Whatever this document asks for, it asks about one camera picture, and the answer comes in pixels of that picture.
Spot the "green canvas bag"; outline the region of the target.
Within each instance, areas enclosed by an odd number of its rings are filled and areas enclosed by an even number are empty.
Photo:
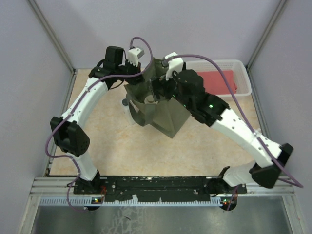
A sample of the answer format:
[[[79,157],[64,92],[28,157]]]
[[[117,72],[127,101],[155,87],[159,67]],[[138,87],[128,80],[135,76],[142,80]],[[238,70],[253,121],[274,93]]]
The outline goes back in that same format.
[[[135,85],[127,84],[124,87],[133,120],[142,127],[151,125],[166,136],[173,138],[189,118],[190,112],[174,98],[166,100],[161,97],[157,104],[144,103],[145,98],[152,95],[151,78],[164,74],[166,74],[166,69],[161,66],[161,60],[154,58],[152,65],[143,74],[143,82]]]

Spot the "white bottle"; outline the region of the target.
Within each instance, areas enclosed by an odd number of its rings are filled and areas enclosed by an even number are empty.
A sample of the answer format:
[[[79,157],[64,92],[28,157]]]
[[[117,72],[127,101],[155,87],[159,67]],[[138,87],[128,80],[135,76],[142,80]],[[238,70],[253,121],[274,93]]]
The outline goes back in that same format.
[[[127,99],[124,98],[124,99],[121,101],[121,106],[122,106],[124,115],[125,115],[125,117],[126,117],[128,123],[129,123],[130,125],[135,124],[135,121],[133,120],[132,115],[131,115],[131,113],[130,113],[129,104],[128,104],[128,102],[127,102]]]

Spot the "cream bottle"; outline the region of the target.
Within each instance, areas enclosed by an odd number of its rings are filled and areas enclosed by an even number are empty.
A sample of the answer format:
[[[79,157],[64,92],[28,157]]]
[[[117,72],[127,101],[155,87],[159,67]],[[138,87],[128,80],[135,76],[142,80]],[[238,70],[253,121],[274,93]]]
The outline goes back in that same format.
[[[152,95],[148,95],[145,100],[145,104],[157,104],[157,102],[154,100],[154,97]]]

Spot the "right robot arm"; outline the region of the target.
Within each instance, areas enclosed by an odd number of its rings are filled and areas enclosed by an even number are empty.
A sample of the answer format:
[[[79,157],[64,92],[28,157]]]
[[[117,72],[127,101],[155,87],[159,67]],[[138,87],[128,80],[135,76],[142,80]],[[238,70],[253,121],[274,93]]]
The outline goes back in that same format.
[[[173,71],[169,80],[153,77],[150,90],[155,100],[174,98],[198,122],[223,133],[253,157],[251,163],[222,171],[217,184],[220,191],[229,193],[237,185],[252,182],[268,189],[275,186],[281,174],[279,166],[286,164],[293,147],[251,131],[227,102],[205,91],[203,78],[194,70]]]

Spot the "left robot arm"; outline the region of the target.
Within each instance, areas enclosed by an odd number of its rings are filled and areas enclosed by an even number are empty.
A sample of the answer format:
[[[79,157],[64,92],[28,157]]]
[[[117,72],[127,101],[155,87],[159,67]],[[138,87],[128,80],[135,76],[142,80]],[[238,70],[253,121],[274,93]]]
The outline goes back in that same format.
[[[73,161],[78,170],[77,179],[93,194],[101,189],[101,181],[88,152],[90,138],[84,126],[99,100],[115,82],[136,82],[142,78],[139,59],[143,55],[144,50],[139,47],[130,46],[125,51],[121,47],[108,46],[105,58],[91,70],[76,100],[60,117],[52,117],[50,121],[52,133],[48,140],[53,140],[60,148],[61,157]]]

